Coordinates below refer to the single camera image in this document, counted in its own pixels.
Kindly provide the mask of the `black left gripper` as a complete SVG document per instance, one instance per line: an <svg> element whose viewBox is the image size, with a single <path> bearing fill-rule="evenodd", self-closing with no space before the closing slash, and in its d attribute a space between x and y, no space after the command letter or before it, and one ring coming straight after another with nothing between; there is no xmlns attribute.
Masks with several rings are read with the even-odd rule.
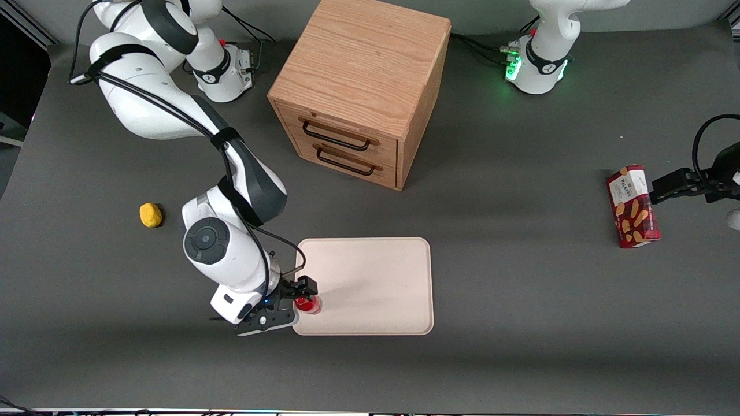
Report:
<svg viewBox="0 0 740 416"><path fill-rule="evenodd" d="M703 169L708 183L718 192L708 191L701 184L700 176L689 168L680 168L652 181L650 201L659 205L664 201L705 194L706 203L723 199L739 201L739 142L718 153L710 168Z"/></svg>

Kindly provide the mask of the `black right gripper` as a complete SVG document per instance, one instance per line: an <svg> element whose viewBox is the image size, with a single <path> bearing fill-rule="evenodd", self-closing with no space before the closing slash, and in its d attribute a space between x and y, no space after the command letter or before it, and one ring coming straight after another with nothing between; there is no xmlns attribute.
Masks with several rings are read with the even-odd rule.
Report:
<svg viewBox="0 0 740 416"><path fill-rule="evenodd" d="M310 296L318 295L317 282L308 276L301 276L296 281L285 278L279 280L277 287L254 308L256 318L293 318L296 304L309 304Z"/></svg>

